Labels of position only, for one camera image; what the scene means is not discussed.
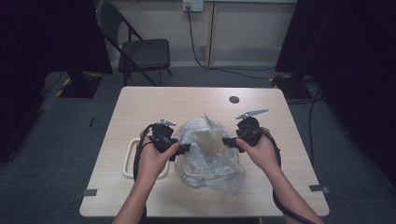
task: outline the wooden tabletop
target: wooden tabletop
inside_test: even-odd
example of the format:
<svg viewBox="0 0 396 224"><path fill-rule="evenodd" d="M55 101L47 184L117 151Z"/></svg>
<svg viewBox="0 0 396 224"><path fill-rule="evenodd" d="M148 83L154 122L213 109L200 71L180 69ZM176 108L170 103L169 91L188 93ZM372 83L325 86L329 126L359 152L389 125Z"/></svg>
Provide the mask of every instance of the wooden tabletop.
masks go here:
<svg viewBox="0 0 396 224"><path fill-rule="evenodd" d="M238 104L230 97L239 98ZM282 170L291 184L320 215L329 214L321 191L309 186L318 180L307 157L303 142L282 91L244 88L125 87L120 93L102 148L87 189L97 189L95 196L85 196L80 213L84 217L114 217L120 210L134 181L122 173L126 150L132 139L158 119L183 123L207 115L232 134L248 111L268 108L255 116L268 128L281 149ZM246 179L238 193L227 196L208 188L192 189L183 184L169 162L164 179L158 179L148 197L148 217L267 217L282 216L272 198L272 187L247 153L239 154L246 169Z"/></svg>

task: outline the plastic bag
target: plastic bag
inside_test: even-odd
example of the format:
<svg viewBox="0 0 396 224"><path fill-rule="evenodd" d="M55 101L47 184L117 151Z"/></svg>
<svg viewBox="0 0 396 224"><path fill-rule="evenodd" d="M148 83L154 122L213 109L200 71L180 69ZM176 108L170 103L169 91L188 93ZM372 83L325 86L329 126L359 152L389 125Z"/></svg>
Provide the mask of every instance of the plastic bag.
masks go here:
<svg viewBox="0 0 396 224"><path fill-rule="evenodd" d="M238 150L224 146L221 137L233 136L207 116L180 126L175 138L181 144L191 144L191 148L175 159L175 171L194 189L208 187L234 196L245 180L245 168L239 163Z"/></svg>

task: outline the chair backrest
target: chair backrest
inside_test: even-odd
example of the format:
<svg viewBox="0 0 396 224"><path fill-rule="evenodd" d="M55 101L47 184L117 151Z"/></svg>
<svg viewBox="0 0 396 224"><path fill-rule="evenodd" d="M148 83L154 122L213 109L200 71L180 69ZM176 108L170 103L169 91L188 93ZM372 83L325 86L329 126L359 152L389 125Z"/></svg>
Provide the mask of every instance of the chair backrest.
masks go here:
<svg viewBox="0 0 396 224"><path fill-rule="evenodd" d="M118 48L120 24L125 21L119 10L107 1L102 0L96 9L96 19L105 38L110 44Z"/></svg>

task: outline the wall outlet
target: wall outlet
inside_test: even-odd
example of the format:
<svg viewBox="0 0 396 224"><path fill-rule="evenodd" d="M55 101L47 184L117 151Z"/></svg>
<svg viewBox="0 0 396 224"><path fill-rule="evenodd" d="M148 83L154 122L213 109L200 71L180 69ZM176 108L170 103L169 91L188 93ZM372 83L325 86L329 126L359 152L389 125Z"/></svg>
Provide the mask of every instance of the wall outlet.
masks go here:
<svg viewBox="0 0 396 224"><path fill-rule="evenodd" d="M190 7L190 12L204 11L204 0L183 0L183 11L187 11Z"/></svg>

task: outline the person's left hand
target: person's left hand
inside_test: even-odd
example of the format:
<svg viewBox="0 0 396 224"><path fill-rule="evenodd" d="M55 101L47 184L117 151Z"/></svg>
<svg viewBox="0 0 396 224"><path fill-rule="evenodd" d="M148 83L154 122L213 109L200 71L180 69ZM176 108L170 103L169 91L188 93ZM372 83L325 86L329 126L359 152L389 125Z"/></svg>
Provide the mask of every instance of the person's left hand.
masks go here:
<svg viewBox="0 0 396 224"><path fill-rule="evenodd" d="M137 179L144 179L154 183L163 168L165 168L166 163L177 152L179 144L174 143L164 153L161 153L154 144L150 143L149 137L146 135L143 146Z"/></svg>

